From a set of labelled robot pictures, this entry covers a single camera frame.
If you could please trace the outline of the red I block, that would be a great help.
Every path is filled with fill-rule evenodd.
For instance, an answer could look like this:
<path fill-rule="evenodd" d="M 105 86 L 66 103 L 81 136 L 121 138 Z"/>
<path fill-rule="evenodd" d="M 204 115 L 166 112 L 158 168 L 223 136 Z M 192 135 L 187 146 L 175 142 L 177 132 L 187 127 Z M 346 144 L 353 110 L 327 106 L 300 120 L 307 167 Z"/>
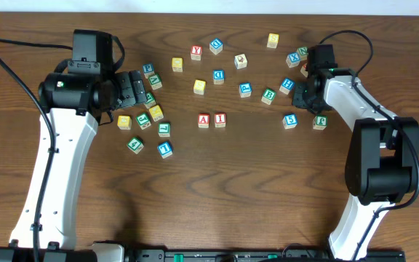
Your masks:
<path fill-rule="evenodd" d="M 215 120 L 215 127 L 225 127 L 227 120 L 226 120 L 226 114 L 225 113 L 217 113 L 214 116 Z"/>

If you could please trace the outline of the red A block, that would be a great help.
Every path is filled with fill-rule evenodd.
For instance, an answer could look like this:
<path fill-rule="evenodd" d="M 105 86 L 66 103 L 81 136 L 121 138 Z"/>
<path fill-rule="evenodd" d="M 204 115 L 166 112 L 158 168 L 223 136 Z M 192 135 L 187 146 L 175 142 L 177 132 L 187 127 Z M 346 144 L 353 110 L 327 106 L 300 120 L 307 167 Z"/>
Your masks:
<path fill-rule="evenodd" d="M 198 115 L 198 127 L 199 128 L 208 128 L 210 126 L 210 115 L 209 114 L 199 114 Z"/>

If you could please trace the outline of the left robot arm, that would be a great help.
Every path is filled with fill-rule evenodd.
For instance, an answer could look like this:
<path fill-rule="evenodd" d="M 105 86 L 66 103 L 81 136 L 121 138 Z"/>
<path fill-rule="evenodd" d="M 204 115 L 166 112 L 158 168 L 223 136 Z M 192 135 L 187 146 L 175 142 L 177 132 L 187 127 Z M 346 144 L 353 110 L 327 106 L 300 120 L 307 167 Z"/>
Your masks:
<path fill-rule="evenodd" d="M 127 261 L 125 247 L 97 242 L 76 249 L 76 206 L 89 148 L 103 114 L 142 104 L 139 71 L 121 71 L 119 38 L 77 29 L 72 56 L 31 93 L 40 111 L 40 140 L 31 184 L 0 261 Z"/>

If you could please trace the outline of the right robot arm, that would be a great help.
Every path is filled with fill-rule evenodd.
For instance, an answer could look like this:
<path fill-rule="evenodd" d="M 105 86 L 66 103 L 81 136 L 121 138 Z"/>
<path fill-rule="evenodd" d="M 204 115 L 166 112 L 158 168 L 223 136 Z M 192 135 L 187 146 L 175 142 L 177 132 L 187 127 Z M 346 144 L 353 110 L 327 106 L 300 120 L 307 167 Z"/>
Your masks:
<path fill-rule="evenodd" d="M 314 114 L 336 110 L 352 131 L 344 169 L 349 197 L 337 227 L 328 237 L 333 258 L 366 258 L 367 246 L 383 217 L 403 209 L 406 194 L 419 192 L 419 124 L 379 104 L 350 68 L 339 68 L 330 44 L 300 47 L 307 79 L 297 84 L 292 104 Z"/>

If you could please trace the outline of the red M block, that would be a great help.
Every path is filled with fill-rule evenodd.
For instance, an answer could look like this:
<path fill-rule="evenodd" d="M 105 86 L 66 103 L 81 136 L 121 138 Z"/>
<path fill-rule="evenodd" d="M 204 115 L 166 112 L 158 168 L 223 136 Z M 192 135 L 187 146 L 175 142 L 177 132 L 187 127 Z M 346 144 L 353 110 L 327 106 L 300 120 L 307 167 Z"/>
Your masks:
<path fill-rule="evenodd" d="M 302 67 L 301 67 L 301 69 L 300 69 L 300 72 L 302 73 L 302 75 L 304 75 L 304 77 L 307 78 L 308 77 L 308 72 L 307 72 L 306 66 L 307 66 L 306 63 L 303 64 Z"/>

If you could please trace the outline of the blue H block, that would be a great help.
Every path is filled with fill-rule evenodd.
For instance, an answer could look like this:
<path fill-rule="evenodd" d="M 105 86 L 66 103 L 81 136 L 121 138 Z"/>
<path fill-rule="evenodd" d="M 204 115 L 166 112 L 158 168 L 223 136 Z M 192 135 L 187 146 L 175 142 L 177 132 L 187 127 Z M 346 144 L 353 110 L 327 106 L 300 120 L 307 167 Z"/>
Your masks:
<path fill-rule="evenodd" d="M 279 91 L 288 95 L 295 87 L 293 80 L 285 78 L 279 87 Z"/>

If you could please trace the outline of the green J block right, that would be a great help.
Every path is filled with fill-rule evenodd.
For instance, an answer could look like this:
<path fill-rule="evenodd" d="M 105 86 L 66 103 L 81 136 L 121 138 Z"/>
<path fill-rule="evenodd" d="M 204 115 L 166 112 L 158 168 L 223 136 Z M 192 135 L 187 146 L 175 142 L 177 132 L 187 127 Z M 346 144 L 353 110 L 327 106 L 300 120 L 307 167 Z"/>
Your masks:
<path fill-rule="evenodd" d="M 322 115 L 316 115 L 313 120 L 314 130 L 324 130 L 327 127 L 327 117 Z"/>

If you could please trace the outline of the green j block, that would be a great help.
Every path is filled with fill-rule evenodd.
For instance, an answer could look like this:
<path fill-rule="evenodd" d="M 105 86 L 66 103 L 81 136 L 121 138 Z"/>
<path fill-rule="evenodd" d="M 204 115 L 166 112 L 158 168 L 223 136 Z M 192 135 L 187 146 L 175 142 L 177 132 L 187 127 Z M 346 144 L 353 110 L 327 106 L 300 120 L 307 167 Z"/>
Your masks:
<path fill-rule="evenodd" d="M 137 115 L 136 121 L 142 130 L 151 126 L 151 120 L 149 119 L 147 113 Z"/>
<path fill-rule="evenodd" d="M 327 127 L 327 117 L 322 115 L 316 115 L 313 120 L 314 130 L 324 130 Z"/>

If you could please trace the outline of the blue 5 block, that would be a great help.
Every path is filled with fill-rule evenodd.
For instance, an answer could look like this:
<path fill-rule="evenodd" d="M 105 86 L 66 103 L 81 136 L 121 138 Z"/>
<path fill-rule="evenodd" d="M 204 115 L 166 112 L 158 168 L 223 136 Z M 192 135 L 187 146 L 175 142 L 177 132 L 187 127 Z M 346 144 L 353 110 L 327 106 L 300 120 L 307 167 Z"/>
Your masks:
<path fill-rule="evenodd" d="M 282 123 L 284 129 L 292 129 L 297 126 L 298 119 L 295 114 L 287 114 L 283 117 Z"/>

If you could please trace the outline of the blue X block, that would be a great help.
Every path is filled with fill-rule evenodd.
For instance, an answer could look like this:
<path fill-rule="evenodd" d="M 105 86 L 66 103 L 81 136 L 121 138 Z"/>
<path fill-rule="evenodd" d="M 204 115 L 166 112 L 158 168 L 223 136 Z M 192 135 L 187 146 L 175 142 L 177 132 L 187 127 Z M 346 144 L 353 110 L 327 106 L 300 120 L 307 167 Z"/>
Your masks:
<path fill-rule="evenodd" d="M 300 56 L 297 52 L 291 52 L 290 54 L 287 55 L 286 58 L 286 64 L 290 67 L 290 68 L 294 68 L 296 66 L 298 66 L 300 64 Z"/>

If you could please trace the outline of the green B block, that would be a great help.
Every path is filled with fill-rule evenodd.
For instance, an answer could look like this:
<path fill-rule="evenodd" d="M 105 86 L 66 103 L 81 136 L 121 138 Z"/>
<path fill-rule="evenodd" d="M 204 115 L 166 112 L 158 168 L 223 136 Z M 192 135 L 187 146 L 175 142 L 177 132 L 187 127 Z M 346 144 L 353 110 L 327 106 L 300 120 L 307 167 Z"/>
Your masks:
<path fill-rule="evenodd" d="M 271 105 L 274 98 L 276 97 L 276 92 L 270 88 L 265 89 L 263 92 L 261 101 L 267 105 Z"/>

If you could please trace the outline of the green N block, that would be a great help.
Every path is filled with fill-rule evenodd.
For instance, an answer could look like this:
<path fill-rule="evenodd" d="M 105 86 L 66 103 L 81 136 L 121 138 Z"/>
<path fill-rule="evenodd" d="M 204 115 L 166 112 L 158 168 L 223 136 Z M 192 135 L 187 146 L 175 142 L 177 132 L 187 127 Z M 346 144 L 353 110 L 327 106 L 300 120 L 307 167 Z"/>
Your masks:
<path fill-rule="evenodd" d="M 308 57 L 307 47 L 298 47 L 297 53 L 299 54 L 301 60 L 307 60 L 307 57 Z"/>

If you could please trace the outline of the blue P block left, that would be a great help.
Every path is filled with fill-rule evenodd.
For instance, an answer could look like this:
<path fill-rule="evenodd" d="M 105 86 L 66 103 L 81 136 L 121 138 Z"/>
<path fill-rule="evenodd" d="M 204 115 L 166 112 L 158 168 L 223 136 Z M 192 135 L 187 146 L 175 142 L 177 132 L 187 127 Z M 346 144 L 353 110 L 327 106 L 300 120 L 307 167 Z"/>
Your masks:
<path fill-rule="evenodd" d="M 143 65 L 143 74 L 147 79 L 155 74 L 154 66 L 152 63 L 146 63 Z"/>

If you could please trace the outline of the blue p block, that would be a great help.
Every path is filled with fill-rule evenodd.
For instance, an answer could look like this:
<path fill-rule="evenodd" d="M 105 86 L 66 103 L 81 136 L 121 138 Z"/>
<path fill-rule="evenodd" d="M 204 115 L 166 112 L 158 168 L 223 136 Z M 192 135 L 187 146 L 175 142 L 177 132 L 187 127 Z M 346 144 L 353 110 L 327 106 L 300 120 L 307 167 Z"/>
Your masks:
<path fill-rule="evenodd" d="M 155 74 L 154 66 L 152 63 L 146 63 L 143 65 L 143 74 L 147 79 Z"/>
<path fill-rule="evenodd" d="M 248 98 L 252 94 L 252 86 L 249 82 L 241 83 L 239 85 L 239 94 L 241 98 Z"/>

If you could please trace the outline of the yellow block top right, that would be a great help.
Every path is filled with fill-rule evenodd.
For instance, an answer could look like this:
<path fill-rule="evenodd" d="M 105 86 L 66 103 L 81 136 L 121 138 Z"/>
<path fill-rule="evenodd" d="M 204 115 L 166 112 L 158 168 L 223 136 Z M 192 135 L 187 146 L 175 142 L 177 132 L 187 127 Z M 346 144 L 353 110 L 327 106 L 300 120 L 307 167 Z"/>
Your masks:
<path fill-rule="evenodd" d="M 279 43 L 279 34 L 270 33 L 268 35 L 267 48 L 276 49 Z"/>

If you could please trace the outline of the blue P block centre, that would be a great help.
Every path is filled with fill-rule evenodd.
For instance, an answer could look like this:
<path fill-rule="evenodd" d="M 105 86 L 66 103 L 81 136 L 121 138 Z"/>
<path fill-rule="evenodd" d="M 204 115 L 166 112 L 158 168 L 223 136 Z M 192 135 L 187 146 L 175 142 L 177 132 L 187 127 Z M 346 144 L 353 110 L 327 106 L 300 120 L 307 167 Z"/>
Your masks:
<path fill-rule="evenodd" d="M 239 85 L 239 94 L 241 98 L 248 98 L 252 94 L 252 86 L 249 82 L 241 83 Z"/>

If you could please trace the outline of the green R block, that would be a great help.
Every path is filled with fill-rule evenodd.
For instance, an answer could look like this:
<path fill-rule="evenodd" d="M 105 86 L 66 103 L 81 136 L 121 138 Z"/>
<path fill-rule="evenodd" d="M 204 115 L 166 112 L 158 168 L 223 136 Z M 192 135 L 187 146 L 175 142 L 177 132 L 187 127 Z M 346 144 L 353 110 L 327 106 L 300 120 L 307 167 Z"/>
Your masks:
<path fill-rule="evenodd" d="M 151 107 L 154 107 L 156 105 L 156 99 L 152 92 L 147 92 L 146 98 L 147 101 L 144 103 L 144 105 L 147 109 L 150 109 Z"/>

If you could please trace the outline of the white picture block centre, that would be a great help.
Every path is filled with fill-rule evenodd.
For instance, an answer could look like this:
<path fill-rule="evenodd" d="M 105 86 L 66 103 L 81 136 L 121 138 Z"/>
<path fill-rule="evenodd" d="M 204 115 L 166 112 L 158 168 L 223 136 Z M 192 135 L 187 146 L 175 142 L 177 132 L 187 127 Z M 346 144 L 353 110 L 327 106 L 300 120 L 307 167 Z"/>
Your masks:
<path fill-rule="evenodd" d="M 245 54 L 235 55 L 234 64 L 237 70 L 246 68 L 248 64 L 246 55 Z"/>

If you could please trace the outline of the yellow block far left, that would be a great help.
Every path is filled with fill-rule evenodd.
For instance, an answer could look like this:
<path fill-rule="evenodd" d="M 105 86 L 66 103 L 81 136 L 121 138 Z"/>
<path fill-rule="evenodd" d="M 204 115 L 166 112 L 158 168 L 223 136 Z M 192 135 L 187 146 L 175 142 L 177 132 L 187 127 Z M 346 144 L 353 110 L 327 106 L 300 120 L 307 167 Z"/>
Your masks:
<path fill-rule="evenodd" d="M 118 118 L 117 126 L 120 130 L 130 130 L 132 128 L 132 119 L 130 116 L 121 115 Z"/>

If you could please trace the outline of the yellow block upper left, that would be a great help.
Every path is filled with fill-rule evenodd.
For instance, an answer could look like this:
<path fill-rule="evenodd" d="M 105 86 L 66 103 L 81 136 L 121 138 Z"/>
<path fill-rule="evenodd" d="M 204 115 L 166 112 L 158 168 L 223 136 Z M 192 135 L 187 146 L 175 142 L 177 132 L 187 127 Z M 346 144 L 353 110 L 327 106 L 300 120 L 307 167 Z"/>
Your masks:
<path fill-rule="evenodd" d="M 181 57 L 173 57 L 172 58 L 172 70 L 174 72 L 182 72 L 183 71 L 183 59 Z"/>

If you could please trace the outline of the green J block left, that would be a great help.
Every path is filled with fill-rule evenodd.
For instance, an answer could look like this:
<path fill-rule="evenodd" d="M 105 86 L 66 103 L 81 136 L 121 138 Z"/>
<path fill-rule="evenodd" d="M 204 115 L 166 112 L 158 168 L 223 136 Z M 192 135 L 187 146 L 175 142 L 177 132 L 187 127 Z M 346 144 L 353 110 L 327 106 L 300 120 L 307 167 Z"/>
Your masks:
<path fill-rule="evenodd" d="M 151 120 L 149 119 L 147 113 L 137 115 L 136 121 L 142 130 L 151 126 Z"/>

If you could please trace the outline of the yellow block tilted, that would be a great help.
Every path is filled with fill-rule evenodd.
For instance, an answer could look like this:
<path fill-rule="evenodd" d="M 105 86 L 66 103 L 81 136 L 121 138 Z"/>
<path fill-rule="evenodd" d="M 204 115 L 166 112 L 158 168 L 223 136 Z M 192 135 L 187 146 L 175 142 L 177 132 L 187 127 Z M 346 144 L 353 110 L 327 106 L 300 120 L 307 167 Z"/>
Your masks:
<path fill-rule="evenodd" d="M 164 114 L 160 105 L 155 105 L 155 106 L 150 107 L 149 113 L 155 122 L 164 118 Z"/>

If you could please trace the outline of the blue D block middle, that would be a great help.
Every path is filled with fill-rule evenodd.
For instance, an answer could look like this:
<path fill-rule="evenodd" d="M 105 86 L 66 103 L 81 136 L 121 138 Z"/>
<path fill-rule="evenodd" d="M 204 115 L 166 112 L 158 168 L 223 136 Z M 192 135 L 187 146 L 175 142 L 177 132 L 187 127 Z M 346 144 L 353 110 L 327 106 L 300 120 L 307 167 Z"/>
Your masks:
<path fill-rule="evenodd" d="M 223 84 L 225 81 L 224 70 L 214 70 L 212 77 L 214 84 Z"/>

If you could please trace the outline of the blue d block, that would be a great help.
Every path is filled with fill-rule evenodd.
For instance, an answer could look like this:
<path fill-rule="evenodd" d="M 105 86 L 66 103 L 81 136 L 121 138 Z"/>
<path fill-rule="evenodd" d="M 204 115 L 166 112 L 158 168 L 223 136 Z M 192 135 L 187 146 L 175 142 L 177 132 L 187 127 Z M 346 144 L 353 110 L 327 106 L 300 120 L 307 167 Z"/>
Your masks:
<path fill-rule="evenodd" d="M 214 70 L 212 77 L 214 84 L 223 84 L 225 81 L 224 70 Z"/>
<path fill-rule="evenodd" d="M 219 38 L 215 38 L 209 43 L 209 48 L 214 55 L 217 55 L 223 51 L 223 43 Z"/>

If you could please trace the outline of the red Y block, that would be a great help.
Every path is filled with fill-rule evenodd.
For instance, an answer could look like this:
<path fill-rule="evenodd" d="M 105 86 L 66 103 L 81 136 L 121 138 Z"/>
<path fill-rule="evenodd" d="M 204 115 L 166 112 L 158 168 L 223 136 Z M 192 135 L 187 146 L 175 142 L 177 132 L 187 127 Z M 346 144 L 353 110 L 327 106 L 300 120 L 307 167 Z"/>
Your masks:
<path fill-rule="evenodd" d="M 192 60 L 201 60 L 202 57 L 202 46 L 193 45 L 191 47 L 191 59 Z"/>

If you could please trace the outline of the green 4 block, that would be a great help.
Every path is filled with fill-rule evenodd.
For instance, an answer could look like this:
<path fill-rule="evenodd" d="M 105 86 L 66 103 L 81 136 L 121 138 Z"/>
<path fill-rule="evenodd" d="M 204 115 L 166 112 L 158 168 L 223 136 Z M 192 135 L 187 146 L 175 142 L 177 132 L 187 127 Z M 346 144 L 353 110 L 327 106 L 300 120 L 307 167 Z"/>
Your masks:
<path fill-rule="evenodd" d="M 140 151 L 144 148 L 143 142 L 138 137 L 133 137 L 127 144 L 127 148 L 134 152 L 135 154 L 139 154 Z"/>

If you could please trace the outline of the blue D block top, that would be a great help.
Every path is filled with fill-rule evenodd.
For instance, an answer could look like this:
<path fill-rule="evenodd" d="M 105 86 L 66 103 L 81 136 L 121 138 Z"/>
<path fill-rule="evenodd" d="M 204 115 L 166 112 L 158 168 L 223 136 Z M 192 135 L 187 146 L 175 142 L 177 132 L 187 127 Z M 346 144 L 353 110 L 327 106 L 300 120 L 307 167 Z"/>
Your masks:
<path fill-rule="evenodd" d="M 223 43 L 219 38 L 215 38 L 209 43 L 209 48 L 214 55 L 217 55 L 223 51 Z"/>

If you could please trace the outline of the green 7 block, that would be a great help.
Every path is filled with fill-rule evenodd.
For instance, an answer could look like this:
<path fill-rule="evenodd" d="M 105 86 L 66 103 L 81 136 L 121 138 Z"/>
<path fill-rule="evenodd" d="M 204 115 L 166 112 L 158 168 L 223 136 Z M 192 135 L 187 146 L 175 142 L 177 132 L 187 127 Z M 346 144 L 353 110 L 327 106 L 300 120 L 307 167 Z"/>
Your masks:
<path fill-rule="evenodd" d="M 169 137 L 171 134 L 170 123 L 160 123 L 158 128 L 158 134 L 162 138 Z"/>

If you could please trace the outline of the yellow block centre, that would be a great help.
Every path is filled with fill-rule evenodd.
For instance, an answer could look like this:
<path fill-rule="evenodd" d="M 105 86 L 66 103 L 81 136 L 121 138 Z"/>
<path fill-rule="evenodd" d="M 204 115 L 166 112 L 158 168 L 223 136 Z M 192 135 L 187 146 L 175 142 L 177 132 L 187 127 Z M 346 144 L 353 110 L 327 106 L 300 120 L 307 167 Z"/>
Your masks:
<path fill-rule="evenodd" d="M 203 95 L 206 88 L 206 82 L 196 79 L 193 86 L 193 92 L 197 95 Z"/>

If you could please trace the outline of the blue L block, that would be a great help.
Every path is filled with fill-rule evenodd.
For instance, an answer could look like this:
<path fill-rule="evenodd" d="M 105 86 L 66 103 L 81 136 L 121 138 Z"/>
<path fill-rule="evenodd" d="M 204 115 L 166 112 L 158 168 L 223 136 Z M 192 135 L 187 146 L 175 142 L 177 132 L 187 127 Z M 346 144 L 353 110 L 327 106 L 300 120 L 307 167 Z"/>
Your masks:
<path fill-rule="evenodd" d="M 172 147 L 169 142 L 163 142 L 157 146 L 158 152 L 163 159 L 173 154 Z"/>

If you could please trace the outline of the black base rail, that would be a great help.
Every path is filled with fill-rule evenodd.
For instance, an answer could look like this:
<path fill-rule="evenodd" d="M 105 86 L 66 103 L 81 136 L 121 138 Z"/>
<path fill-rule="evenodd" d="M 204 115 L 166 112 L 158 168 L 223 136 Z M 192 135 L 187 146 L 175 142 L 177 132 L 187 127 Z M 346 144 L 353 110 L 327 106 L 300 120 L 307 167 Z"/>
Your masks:
<path fill-rule="evenodd" d="M 128 250 L 124 257 L 128 262 L 258 262 L 258 261 L 340 261 L 327 251 L 290 248 L 287 251 L 247 250 Z"/>

